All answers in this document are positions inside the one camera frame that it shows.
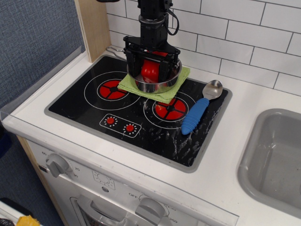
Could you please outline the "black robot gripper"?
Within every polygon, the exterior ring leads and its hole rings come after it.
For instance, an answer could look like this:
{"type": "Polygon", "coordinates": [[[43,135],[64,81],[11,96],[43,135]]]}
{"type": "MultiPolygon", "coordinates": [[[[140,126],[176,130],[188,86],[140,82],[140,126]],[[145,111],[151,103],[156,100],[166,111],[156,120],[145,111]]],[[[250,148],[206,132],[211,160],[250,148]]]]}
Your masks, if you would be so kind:
{"type": "Polygon", "coordinates": [[[168,21],[141,21],[140,36],[125,36],[125,55],[129,74],[137,77],[142,70],[144,59],[155,52],[165,58],[160,60],[159,64],[159,82],[165,82],[169,79],[171,71],[179,59],[180,50],[170,45],[167,41],[171,33],[168,28],[168,21]]]}

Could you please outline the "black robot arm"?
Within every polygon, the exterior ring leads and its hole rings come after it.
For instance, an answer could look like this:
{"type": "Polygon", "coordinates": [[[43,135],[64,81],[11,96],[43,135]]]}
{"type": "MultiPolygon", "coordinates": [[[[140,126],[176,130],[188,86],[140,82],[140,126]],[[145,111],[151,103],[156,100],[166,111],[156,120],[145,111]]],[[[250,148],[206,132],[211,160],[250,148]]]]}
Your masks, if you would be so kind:
{"type": "Polygon", "coordinates": [[[171,0],[139,0],[140,36],[123,38],[128,73],[134,78],[141,74],[147,61],[156,64],[158,82],[165,82],[178,63],[180,50],[167,42],[168,35],[176,35],[168,30],[169,16],[176,15],[170,10],[171,0]]]}

